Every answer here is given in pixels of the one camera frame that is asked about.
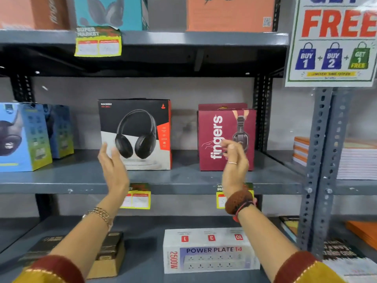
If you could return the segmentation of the person's right hand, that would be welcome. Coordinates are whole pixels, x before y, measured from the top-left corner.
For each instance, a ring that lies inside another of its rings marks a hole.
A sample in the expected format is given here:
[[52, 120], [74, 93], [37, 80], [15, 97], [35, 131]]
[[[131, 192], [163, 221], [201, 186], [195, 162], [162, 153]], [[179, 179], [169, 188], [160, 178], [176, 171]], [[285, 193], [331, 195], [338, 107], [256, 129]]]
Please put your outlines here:
[[249, 169], [249, 161], [240, 163], [229, 163], [227, 161], [223, 175], [222, 186], [223, 193], [227, 199], [235, 192], [242, 190], [245, 182], [245, 176]]

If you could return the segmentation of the person's left forearm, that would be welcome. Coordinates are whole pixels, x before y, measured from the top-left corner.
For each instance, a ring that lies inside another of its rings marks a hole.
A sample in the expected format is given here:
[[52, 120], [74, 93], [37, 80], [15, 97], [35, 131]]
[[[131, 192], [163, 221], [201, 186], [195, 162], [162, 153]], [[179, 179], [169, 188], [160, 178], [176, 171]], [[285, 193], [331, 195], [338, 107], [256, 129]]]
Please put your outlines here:
[[106, 195], [49, 255], [69, 259], [86, 279], [119, 209], [113, 199]]

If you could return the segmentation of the person's right forearm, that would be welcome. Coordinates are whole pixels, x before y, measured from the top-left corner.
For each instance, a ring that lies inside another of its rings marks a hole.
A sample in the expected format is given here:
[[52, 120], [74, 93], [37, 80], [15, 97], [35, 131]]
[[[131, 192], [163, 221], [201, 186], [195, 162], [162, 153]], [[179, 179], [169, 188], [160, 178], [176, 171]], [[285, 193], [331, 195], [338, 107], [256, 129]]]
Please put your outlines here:
[[273, 282], [280, 267], [298, 248], [254, 205], [243, 208], [238, 220], [268, 279]]

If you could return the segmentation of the yellow price tag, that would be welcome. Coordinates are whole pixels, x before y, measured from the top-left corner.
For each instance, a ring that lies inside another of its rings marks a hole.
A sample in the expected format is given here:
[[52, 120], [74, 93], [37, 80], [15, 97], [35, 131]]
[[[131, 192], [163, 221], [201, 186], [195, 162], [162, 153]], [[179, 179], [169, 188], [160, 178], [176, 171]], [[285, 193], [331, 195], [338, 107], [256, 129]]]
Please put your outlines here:
[[111, 26], [77, 27], [75, 40], [75, 57], [115, 57], [122, 53], [121, 32]]
[[148, 183], [131, 183], [121, 209], [149, 210], [151, 206], [151, 190]]
[[[244, 183], [244, 187], [254, 197], [254, 185], [253, 185], [253, 183], [251, 183], [251, 182]], [[226, 201], [227, 201], [227, 197], [223, 193], [222, 184], [217, 184], [217, 186], [216, 186], [216, 208], [217, 209], [225, 209]]]

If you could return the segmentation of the grey metal shelf rack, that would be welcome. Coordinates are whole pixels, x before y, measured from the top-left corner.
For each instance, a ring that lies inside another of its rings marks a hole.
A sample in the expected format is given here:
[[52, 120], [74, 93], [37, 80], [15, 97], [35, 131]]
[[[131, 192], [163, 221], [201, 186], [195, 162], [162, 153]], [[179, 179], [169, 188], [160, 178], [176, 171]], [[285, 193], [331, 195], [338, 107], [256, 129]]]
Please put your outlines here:
[[[285, 64], [287, 50], [290, 47], [290, 33], [265, 32], [121, 32], [122, 55], [120, 57], [79, 58], [73, 56], [76, 42], [76, 32], [73, 30], [0, 30], [0, 55], [9, 68], [0, 76], [8, 76], [15, 81], [25, 77], [22, 83], [30, 77], [88, 77], [89, 85], [94, 80], [115, 80], [121, 77], [135, 76], [136, 80], [167, 80], [164, 76], [186, 79], [193, 77], [254, 77], [255, 84], [253, 101], [257, 101], [257, 87], [263, 83], [263, 96], [267, 109], [267, 77], [281, 75]], [[174, 150], [173, 167], [169, 171], [130, 171], [132, 183], [149, 184], [152, 195], [215, 195], [215, 189], [221, 180], [221, 172], [200, 171], [199, 156], [194, 150]], [[291, 167], [265, 151], [257, 152], [254, 162], [256, 170], [247, 173], [248, 183], [253, 183], [257, 198], [262, 195], [299, 195], [303, 194], [303, 168]], [[100, 166], [95, 158], [95, 151], [78, 149], [73, 156], [63, 159], [62, 163], [54, 163], [35, 172], [0, 173], [0, 194], [34, 194], [39, 208], [40, 223], [17, 238], [9, 247], [0, 253], [0, 283], [11, 283], [21, 272], [18, 260], [36, 240], [48, 233], [68, 232], [77, 223], [77, 216], [52, 215], [53, 207], [57, 206], [53, 195], [104, 195], [106, 187]], [[116, 221], [116, 227], [126, 224], [125, 216]], [[176, 226], [178, 219], [188, 220], [196, 226], [201, 223], [225, 224], [230, 221], [215, 216], [136, 216], [124, 227], [147, 227], [152, 224], [152, 235], [160, 236], [161, 224]], [[162, 247], [161, 240], [156, 241], [159, 249], [151, 249], [151, 240], [147, 247], [142, 247], [141, 255], [151, 255], [151, 259], [141, 262], [141, 266], [150, 267], [153, 271], [141, 271], [148, 275], [147, 279], [137, 279], [138, 271], [127, 269], [120, 275], [120, 283], [139, 282], [190, 282], [188, 279], [163, 279], [162, 260], [157, 255]]]

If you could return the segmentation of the black gold box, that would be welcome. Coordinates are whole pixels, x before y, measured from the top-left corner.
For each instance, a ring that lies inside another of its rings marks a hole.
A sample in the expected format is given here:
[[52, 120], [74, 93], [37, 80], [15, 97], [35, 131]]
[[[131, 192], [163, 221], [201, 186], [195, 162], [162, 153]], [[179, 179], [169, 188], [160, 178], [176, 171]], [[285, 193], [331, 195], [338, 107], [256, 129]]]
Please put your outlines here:
[[[47, 236], [41, 238], [21, 258], [19, 265], [25, 270], [38, 259], [48, 255], [51, 250], [63, 240], [65, 235]], [[124, 238], [122, 232], [110, 232], [102, 243], [96, 261], [87, 276], [87, 280], [116, 277], [125, 256]]]

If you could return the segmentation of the white power strip box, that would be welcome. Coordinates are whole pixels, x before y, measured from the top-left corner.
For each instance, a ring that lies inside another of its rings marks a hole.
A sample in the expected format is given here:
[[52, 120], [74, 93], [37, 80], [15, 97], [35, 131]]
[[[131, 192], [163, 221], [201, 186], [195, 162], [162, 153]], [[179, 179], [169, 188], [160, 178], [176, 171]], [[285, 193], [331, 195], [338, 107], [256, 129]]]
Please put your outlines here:
[[261, 268], [241, 227], [166, 229], [163, 261], [165, 274]]

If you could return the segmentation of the stack of notebooks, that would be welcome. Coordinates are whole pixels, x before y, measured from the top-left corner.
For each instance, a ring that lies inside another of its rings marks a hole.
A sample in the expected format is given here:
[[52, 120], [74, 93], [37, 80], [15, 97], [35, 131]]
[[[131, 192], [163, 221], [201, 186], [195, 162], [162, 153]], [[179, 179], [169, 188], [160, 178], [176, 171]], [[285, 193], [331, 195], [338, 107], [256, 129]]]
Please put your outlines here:
[[[309, 138], [295, 137], [293, 161], [307, 165]], [[347, 138], [344, 142], [338, 180], [377, 180], [377, 140]]]

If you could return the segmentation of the person's mustard maroon left sleeve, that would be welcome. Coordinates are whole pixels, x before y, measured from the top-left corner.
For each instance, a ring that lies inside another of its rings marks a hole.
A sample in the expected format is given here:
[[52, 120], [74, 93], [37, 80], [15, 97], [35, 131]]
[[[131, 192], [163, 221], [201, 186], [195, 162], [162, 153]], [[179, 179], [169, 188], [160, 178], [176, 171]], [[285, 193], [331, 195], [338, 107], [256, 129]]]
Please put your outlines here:
[[26, 267], [12, 283], [85, 283], [85, 279], [69, 259], [47, 255]]

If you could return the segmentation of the person's mustard maroon sleeve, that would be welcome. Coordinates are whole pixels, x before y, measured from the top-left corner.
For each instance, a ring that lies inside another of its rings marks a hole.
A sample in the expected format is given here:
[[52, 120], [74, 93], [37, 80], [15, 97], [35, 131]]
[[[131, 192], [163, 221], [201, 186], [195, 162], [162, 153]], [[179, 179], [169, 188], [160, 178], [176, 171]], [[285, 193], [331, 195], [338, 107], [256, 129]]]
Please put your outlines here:
[[85, 279], [69, 259], [47, 255], [26, 267], [12, 283], [85, 283]]
[[308, 251], [298, 251], [283, 263], [273, 283], [346, 283], [346, 281]]

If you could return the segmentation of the teal headphone box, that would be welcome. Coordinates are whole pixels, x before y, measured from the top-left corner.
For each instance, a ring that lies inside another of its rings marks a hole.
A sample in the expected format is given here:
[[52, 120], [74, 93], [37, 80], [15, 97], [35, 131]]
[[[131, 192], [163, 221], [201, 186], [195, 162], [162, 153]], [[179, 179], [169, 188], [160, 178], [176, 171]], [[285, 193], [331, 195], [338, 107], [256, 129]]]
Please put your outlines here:
[[77, 26], [148, 31], [148, 0], [73, 0]]

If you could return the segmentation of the white promotional offer sign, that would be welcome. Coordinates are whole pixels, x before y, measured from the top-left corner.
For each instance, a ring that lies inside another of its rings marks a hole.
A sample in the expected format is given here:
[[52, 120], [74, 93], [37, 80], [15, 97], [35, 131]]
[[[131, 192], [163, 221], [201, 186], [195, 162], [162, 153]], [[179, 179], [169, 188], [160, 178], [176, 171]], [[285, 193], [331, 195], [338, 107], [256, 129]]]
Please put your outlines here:
[[372, 87], [377, 0], [296, 0], [286, 87]]

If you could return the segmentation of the orange book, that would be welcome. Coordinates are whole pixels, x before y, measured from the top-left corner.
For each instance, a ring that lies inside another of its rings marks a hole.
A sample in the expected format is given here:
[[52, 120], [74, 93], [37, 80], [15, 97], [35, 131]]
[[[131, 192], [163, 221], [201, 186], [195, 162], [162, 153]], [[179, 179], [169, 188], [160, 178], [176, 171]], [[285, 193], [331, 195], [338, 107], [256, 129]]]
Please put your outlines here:
[[347, 221], [346, 228], [377, 251], [377, 221]]

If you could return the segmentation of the orange brown box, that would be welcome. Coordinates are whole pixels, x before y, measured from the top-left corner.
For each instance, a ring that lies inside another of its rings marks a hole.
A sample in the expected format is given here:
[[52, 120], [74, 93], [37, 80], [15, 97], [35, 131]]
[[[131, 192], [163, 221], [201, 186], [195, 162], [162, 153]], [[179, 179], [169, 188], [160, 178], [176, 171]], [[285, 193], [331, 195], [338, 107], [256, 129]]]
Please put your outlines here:
[[0, 29], [68, 30], [66, 0], [0, 0]]

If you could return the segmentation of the grey perforated upright post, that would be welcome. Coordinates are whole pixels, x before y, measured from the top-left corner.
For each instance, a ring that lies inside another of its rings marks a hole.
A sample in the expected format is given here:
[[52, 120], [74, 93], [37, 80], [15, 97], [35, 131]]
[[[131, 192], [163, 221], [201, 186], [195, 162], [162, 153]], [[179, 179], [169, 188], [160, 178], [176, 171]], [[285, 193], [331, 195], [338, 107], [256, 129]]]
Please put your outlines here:
[[322, 261], [353, 89], [318, 87], [314, 96], [296, 243]]

